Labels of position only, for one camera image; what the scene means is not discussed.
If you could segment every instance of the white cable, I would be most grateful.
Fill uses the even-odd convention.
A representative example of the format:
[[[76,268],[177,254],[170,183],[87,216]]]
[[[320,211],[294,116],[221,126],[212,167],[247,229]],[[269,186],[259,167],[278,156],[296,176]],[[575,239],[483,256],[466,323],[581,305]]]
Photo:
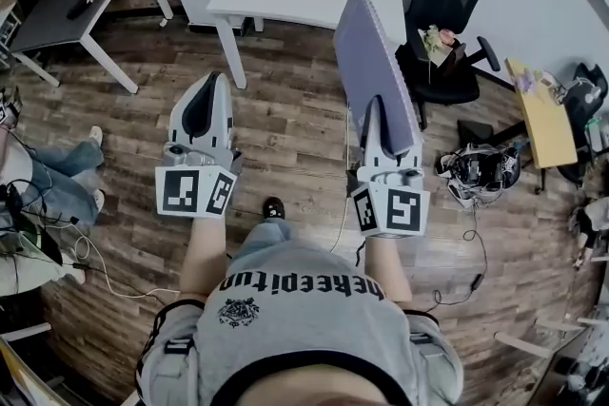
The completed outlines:
[[[349,170],[349,104],[346,105],[346,117],[345,117],[345,121],[344,121],[344,142],[346,144],[346,170],[348,171]],[[346,211],[347,211],[348,207],[349,207],[349,195],[347,193],[347,195],[344,197],[343,221],[341,222],[341,228],[339,229],[339,235],[336,238],[336,242],[334,242],[334,245],[330,249],[330,254],[332,254],[332,252],[334,252],[334,249],[336,249],[336,246],[341,241],[341,235],[343,234],[344,221],[346,220]]]
[[[108,289],[110,290],[110,293],[112,293],[113,295],[116,295],[116,296],[118,296],[120,298],[138,299],[138,298],[146,298],[146,297],[150,296],[152,293],[156,293],[157,291],[166,291],[168,293],[175,293],[175,294],[179,294],[180,293],[179,291],[176,291],[174,289],[166,289],[166,288],[154,288],[153,290],[148,291],[144,295],[123,295],[121,293],[117,293],[116,291],[114,291],[112,289],[112,285],[110,284],[110,279],[108,277],[108,269],[106,268],[106,261],[104,261],[104,257],[102,256],[102,253],[97,248],[97,245],[95,245],[93,243],[93,241],[89,237],[87,237],[85,234],[83,234],[81,232],[80,228],[78,228],[73,223],[71,223],[70,225],[66,225],[64,227],[47,227],[47,228],[59,228],[59,229],[63,229],[63,228],[67,228],[67,227],[74,227],[76,229],[76,231],[80,234],[80,237],[78,239],[76,239],[76,242],[74,243],[74,246],[73,246],[74,254],[76,254],[76,258],[83,259],[83,260],[88,258],[88,255],[90,254],[90,251],[91,251],[91,247],[93,247],[95,252],[97,252],[97,255],[99,256],[99,259],[102,262],[102,267],[104,268],[104,276],[106,277],[106,283],[108,284]],[[81,240],[84,240],[87,243],[87,253],[84,256],[80,256],[78,254],[78,243]]]

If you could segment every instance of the person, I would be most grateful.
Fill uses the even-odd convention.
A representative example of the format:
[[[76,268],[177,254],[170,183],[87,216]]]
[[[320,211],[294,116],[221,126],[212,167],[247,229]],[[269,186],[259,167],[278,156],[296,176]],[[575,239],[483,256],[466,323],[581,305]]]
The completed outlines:
[[[573,266],[580,269],[590,261],[599,232],[609,229],[609,197],[600,198],[584,207],[577,207],[571,216],[569,227],[579,232],[580,252]]]
[[[135,376],[148,406],[445,405],[461,362],[411,309],[398,243],[365,241],[364,272],[295,239],[275,197],[226,267],[224,220],[195,219],[180,295]]]
[[[104,206],[105,195],[97,189],[89,193],[74,176],[94,169],[104,161],[103,132],[94,126],[86,141],[72,150],[57,147],[34,148],[26,145],[14,133],[22,104],[18,88],[6,106],[6,117],[0,122],[0,184],[14,185],[26,211],[31,205],[39,212],[49,212],[62,221],[75,219],[83,225],[93,225]],[[0,212],[3,229],[11,229],[8,209]]]
[[[70,151],[55,147],[36,149],[14,133],[23,108],[18,87],[10,97],[4,89],[0,90],[0,106],[4,114],[0,117],[0,188],[4,194],[4,201],[0,201],[0,234],[15,233],[20,247],[0,253],[0,296],[23,293],[64,276],[82,284],[84,271],[72,267],[76,256],[62,251],[63,264],[53,261],[29,242],[31,225],[17,223],[10,212],[30,212],[33,223],[36,213],[44,219],[49,212],[53,221],[93,225],[104,206],[105,195],[99,189],[89,193],[73,177],[104,161],[102,129],[94,126],[88,140]],[[21,200],[12,209],[8,202],[11,186]]]

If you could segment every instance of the cable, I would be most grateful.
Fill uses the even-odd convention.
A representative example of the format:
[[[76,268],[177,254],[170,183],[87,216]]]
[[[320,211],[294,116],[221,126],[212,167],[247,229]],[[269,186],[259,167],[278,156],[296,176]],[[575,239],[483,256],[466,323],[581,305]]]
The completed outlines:
[[[49,217],[47,217],[47,216],[42,216],[42,215],[40,215],[40,212],[38,212],[38,213],[34,213],[34,212],[29,212],[28,210],[21,210],[21,213],[27,213],[28,215],[35,215],[35,216],[36,216],[36,217],[38,217],[39,219],[40,219],[40,218],[43,218],[43,219],[48,220],[48,221],[50,221],[50,220],[51,220],[51,219],[50,219]],[[58,223],[58,222],[60,222],[60,223],[73,223],[73,222],[71,222],[71,221],[69,221],[69,220],[61,220],[61,216],[62,216],[62,214],[60,213],[60,214],[59,214],[59,217],[57,217],[56,219],[52,219],[52,222],[48,222],[48,223]]]
[[[110,276],[108,273],[104,272],[102,269],[98,269],[97,267],[91,267],[91,266],[87,266],[87,269],[90,269],[91,271],[95,271],[98,273],[101,273],[103,275],[106,276],[106,278],[111,278],[112,280],[115,280],[116,282],[123,284],[126,287],[131,288],[133,291],[135,291],[136,293],[140,293],[141,295],[144,295],[145,293],[142,293],[142,291],[140,291],[139,289],[137,289],[135,286],[133,286],[132,284],[129,284],[128,282],[124,282],[121,280],[117,280],[116,278]],[[167,306],[167,304],[162,301],[158,296],[154,296],[154,295],[149,295],[149,298],[155,298],[157,301],[159,301],[163,306]]]
[[[347,103],[347,105],[346,105],[346,116],[344,118],[344,143],[346,144],[346,170],[348,171],[349,170],[349,103]],[[344,213],[343,213],[343,220],[341,221],[341,228],[339,229],[339,235],[336,238],[334,245],[332,245],[332,248],[330,249],[330,254],[332,254],[334,252],[334,249],[336,249],[336,246],[341,241],[341,235],[343,234],[344,222],[346,221],[346,212],[347,212],[348,208],[349,208],[349,194],[347,191],[347,194],[344,197]]]
[[[102,262],[102,267],[104,268],[104,274],[106,275],[106,283],[108,284],[108,289],[110,290],[110,293],[112,293],[113,295],[116,295],[118,297],[121,298],[131,298],[131,299],[140,299],[140,298],[147,298],[149,297],[152,293],[156,293],[157,291],[165,291],[168,293],[174,293],[174,294],[179,294],[180,291],[174,290],[174,289],[166,289],[166,288],[154,288],[150,291],[148,291],[147,293],[141,293],[140,295],[123,295],[121,293],[117,293],[116,291],[114,291],[114,289],[112,289],[112,285],[110,284],[110,280],[108,278],[108,269],[106,268],[106,261],[104,260],[104,257],[102,256],[102,253],[99,251],[99,249],[97,248],[97,245],[95,245],[93,243],[93,241],[87,237],[85,234],[83,234],[80,230],[80,228],[78,228],[76,225],[74,225],[73,223],[71,223],[68,226],[72,226],[76,229],[76,231],[80,234],[80,237],[78,239],[76,239],[76,242],[74,243],[73,249],[74,249],[74,253],[76,254],[76,257],[78,259],[86,259],[88,258],[88,255],[90,254],[90,248],[93,247],[93,249],[95,250],[95,252],[97,252],[97,255],[99,256],[99,259]],[[78,244],[81,240],[85,240],[85,242],[87,243],[87,253],[85,254],[85,256],[80,256],[78,254]]]
[[[362,242],[362,245],[360,245],[358,247],[358,250],[355,251],[355,267],[359,267],[360,266],[360,252],[362,252],[363,248],[365,247],[365,239]]]
[[[59,264],[57,264],[57,262],[55,262],[55,261],[50,261],[50,260],[48,260],[48,259],[36,258],[36,257],[34,257],[34,256],[29,256],[29,255],[27,255],[27,254],[21,254],[21,253],[19,253],[19,252],[12,252],[12,253],[3,253],[3,254],[0,254],[0,257],[12,257],[12,258],[13,258],[13,260],[15,259],[15,256],[19,256],[19,257],[26,258],[26,259],[33,259],[33,260],[35,260],[35,261],[48,262],[49,264],[56,264],[56,265],[59,265]],[[64,263],[64,264],[61,264],[61,265],[68,266],[68,267],[73,267],[73,268],[75,268],[75,269],[81,269],[81,270],[88,270],[88,269],[90,269],[91,271],[96,271],[96,272],[99,272],[99,273],[102,273],[102,274],[106,274],[106,276],[107,276],[107,277],[109,277],[110,279],[115,280],[116,282],[118,282],[118,283],[120,283],[120,284],[123,284],[123,285],[124,285],[124,286],[126,286],[126,287],[131,288],[131,289],[132,289],[133,291],[135,291],[136,293],[144,294],[144,293],[142,293],[142,291],[140,291],[139,289],[137,289],[137,288],[136,288],[135,286],[133,286],[132,284],[129,284],[128,282],[124,282],[124,281],[122,281],[122,280],[117,280],[117,279],[116,279],[116,278],[114,278],[113,276],[111,276],[111,275],[109,275],[109,274],[105,273],[105,272],[104,272],[102,269],[98,269],[97,267],[91,267],[91,266],[89,266],[89,265],[87,265],[87,264],[81,264],[81,263],[79,263],[79,262],[75,262],[75,263],[73,263],[73,264],[65,264],[65,263]],[[150,295],[149,297],[150,297],[150,298],[155,298],[155,299],[156,299],[157,301],[159,301],[159,302],[160,302],[160,303],[161,303],[163,306],[167,306],[167,304],[166,304],[166,303],[164,303],[164,302],[163,302],[163,301],[162,301],[162,300],[161,300],[159,297],[156,297],[156,296],[154,296],[154,295]]]
[[[32,180],[24,180],[23,178],[17,178],[16,180],[12,180],[12,181],[8,182],[7,187],[9,187],[9,185],[13,184],[13,183],[27,183],[27,184],[31,184],[34,188],[36,188],[36,191],[38,192],[38,196],[36,198],[34,198],[28,204],[24,204],[23,206],[30,206],[32,203],[36,202],[38,200],[38,198],[40,198],[40,200],[42,201],[43,208],[45,210],[45,214],[47,213],[47,204],[45,203],[45,197],[42,194],[43,190],[41,190],[37,184],[35,184]]]
[[[472,216],[474,217],[474,228],[465,230],[465,232],[463,232],[462,238],[466,242],[471,242],[474,239],[476,239],[476,237],[478,237],[478,239],[480,239],[482,253],[484,254],[484,271],[481,274],[476,275],[476,277],[474,278],[472,283],[469,285],[469,293],[467,293],[467,296],[463,300],[453,301],[450,303],[444,302],[444,301],[442,301],[441,291],[439,289],[434,289],[433,299],[436,302],[436,304],[434,304],[431,308],[426,310],[425,313],[429,313],[429,312],[435,310],[440,305],[454,306],[456,304],[465,303],[472,297],[472,295],[476,292],[476,290],[481,286],[482,282],[484,281],[484,278],[486,278],[486,273],[488,272],[488,255],[486,254],[486,246],[484,245],[484,240],[482,238],[482,235],[480,235],[480,233],[478,232],[478,219],[476,218],[477,211],[478,211],[478,204],[474,203],[474,206],[472,207]]]
[[[3,128],[4,130],[6,130],[8,132],[8,134],[10,134],[26,151],[31,151],[36,155],[38,163],[40,163],[42,165],[42,167],[45,169],[45,172],[47,173],[47,177],[49,178],[49,188],[46,189],[47,193],[49,193],[50,190],[53,188],[53,179],[50,176],[47,166],[42,161],[40,161],[40,156],[38,156],[38,151],[31,145],[27,145],[26,143],[24,143],[23,140],[17,134],[15,134],[12,130],[10,130],[8,127],[0,125],[0,128]]]
[[[15,266],[15,295],[19,294],[19,270],[17,269],[17,258],[12,256],[12,263]]]

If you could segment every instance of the black cable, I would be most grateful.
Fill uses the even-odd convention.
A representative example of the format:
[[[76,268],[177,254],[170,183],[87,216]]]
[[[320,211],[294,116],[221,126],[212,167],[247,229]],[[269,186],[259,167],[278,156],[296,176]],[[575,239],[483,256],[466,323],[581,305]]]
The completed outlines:
[[[15,295],[19,294],[19,270],[17,269],[17,258],[12,256],[12,263],[15,266]]]
[[[8,183],[7,183],[7,187],[8,187],[10,184],[13,184],[13,183],[20,183],[20,182],[21,182],[21,183],[27,183],[27,184],[31,184],[31,185],[32,185],[34,188],[36,188],[36,191],[38,192],[38,195],[39,195],[38,197],[34,198],[34,199],[33,199],[31,202],[29,202],[28,204],[24,204],[24,206],[30,206],[32,203],[36,202],[36,201],[38,200],[38,198],[40,198],[40,200],[42,201],[42,208],[44,209],[44,211],[45,211],[45,215],[46,215],[46,214],[47,214],[47,204],[45,203],[45,197],[44,197],[44,196],[43,196],[43,194],[42,194],[43,190],[41,190],[41,189],[40,189],[40,187],[39,187],[37,184],[33,183],[33,182],[32,182],[32,180],[24,180],[24,179],[22,179],[22,178],[18,178],[18,179],[16,179],[16,180],[12,180],[11,182],[8,182]]]
[[[28,256],[27,254],[20,254],[19,252],[11,252],[11,253],[3,253],[0,254],[0,257],[12,257],[13,262],[15,263],[15,276],[17,279],[17,289],[19,289],[19,276],[17,274],[17,261],[15,256],[20,256],[22,258],[27,258],[27,259],[34,259],[36,261],[42,261],[42,262],[48,262],[50,264],[57,264],[57,262],[55,261],[49,261],[47,259],[41,259],[41,258],[36,258],[33,256]],[[65,266],[70,266],[70,267],[74,267],[75,269],[81,269],[83,271],[90,269],[91,271],[96,271],[98,273],[102,273],[105,276],[108,276],[109,279],[114,280],[116,282],[118,282],[119,284],[123,284],[124,286],[131,288],[133,291],[135,291],[136,293],[139,293],[140,295],[145,295],[146,293],[143,293],[142,291],[140,291],[139,289],[137,289],[135,286],[133,286],[132,284],[129,284],[128,282],[124,282],[121,280],[117,280],[116,278],[114,278],[113,276],[111,276],[110,274],[108,274],[107,272],[105,272],[103,269],[99,269],[97,267],[91,267],[88,264],[80,264],[79,262],[75,262],[74,264],[61,264],[61,265],[65,265]],[[155,298],[157,301],[159,301],[163,306],[167,306],[166,303],[164,303],[163,301],[161,301],[161,299],[157,296],[154,295],[148,295],[150,298]]]
[[[439,289],[434,289],[434,291],[433,291],[433,299],[436,302],[436,304],[434,304],[431,308],[426,310],[425,313],[429,313],[429,312],[435,310],[440,305],[442,305],[442,306],[454,306],[455,304],[463,304],[463,303],[465,303],[466,301],[468,301],[472,297],[472,295],[476,292],[476,290],[481,286],[482,281],[486,277],[486,273],[488,272],[488,256],[486,254],[486,246],[484,245],[484,239],[482,238],[482,235],[480,235],[480,233],[478,232],[478,219],[476,218],[476,212],[477,211],[478,211],[477,205],[474,204],[474,207],[473,207],[473,210],[472,210],[472,216],[474,217],[474,228],[471,228],[469,230],[465,230],[465,232],[463,232],[463,237],[462,238],[466,242],[471,242],[474,239],[476,239],[476,237],[478,237],[478,239],[480,239],[480,244],[482,246],[482,252],[484,254],[484,271],[481,274],[476,275],[476,277],[474,278],[472,283],[469,285],[469,293],[467,293],[467,296],[463,300],[453,301],[453,302],[450,302],[450,303],[444,302],[444,301],[442,301],[442,293],[441,293],[441,291]]]
[[[40,213],[34,213],[34,212],[29,212],[27,210],[21,210],[21,213],[27,213],[28,215],[34,215],[36,217],[40,217],[41,219],[45,219],[46,223],[50,223],[51,225],[55,224],[55,223],[73,223],[72,221],[69,220],[61,220],[61,216],[62,214],[59,214],[59,217],[57,217],[56,219],[50,219],[49,217],[47,217],[46,215],[41,215]]]
[[[360,266],[360,252],[362,252],[362,249],[365,247],[365,240],[362,242],[362,245],[360,245],[358,247],[358,250],[355,251],[355,267],[359,267]]]

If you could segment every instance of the wooden floor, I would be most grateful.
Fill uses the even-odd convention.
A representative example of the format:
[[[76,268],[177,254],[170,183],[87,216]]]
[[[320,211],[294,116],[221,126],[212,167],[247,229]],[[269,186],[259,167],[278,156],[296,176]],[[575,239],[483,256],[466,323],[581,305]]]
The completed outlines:
[[[227,72],[215,35],[187,31],[184,19],[166,28],[159,19],[107,22],[93,32],[99,44],[139,85],[129,95],[94,60],[78,49],[62,49],[49,70],[62,81],[52,88],[23,67],[0,76],[17,83],[24,98],[20,129],[35,145],[69,146],[92,125],[105,131],[106,161],[99,170],[107,192],[103,215],[90,235],[104,254],[109,273],[140,290],[175,288],[186,252],[189,223],[155,212],[153,168],[167,139],[174,103],[211,69]],[[260,219],[263,198],[281,197],[301,236],[330,248],[339,231],[345,196],[345,101],[332,48],[332,32],[266,23],[262,35],[239,40],[247,90],[233,87],[234,144],[246,156],[227,236],[233,251]],[[481,244],[462,238],[472,216],[449,196],[432,164],[456,148],[458,118],[493,124],[519,118],[515,95],[481,81],[481,98],[461,106],[429,106],[425,131],[425,188],[432,192],[428,235],[402,249],[403,265],[415,293],[414,305],[427,309],[438,289],[447,301],[461,300],[483,270]],[[351,156],[357,155],[350,130]],[[465,304],[441,306],[434,314],[452,340],[466,369],[462,404],[524,404],[542,361],[493,340],[497,331],[557,343],[540,335],[537,317],[562,319],[565,312],[587,313],[595,301],[599,270],[576,275],[571,267],[575,242],[565,218],[576,203],[574,187],[556,170],[548,191],[534,195],[538,173],[527,168],[518,184],[478,214],[488,252],[488,274]],[[62,243],[75,234],[63,231]],[[349,203],[345,231],[336,253],[355,260],[361,243]],[[100,266],[91,252],[92,262]],[[116,290],[134,291],[114,283]],[[52,346],[108,397],[120,401],[133,390],[133,368],[160,302],[125,300],[108,291],[99,273],[79,287],[68,280],[44,286]],[[164,302],[172,295],[160,295]]]

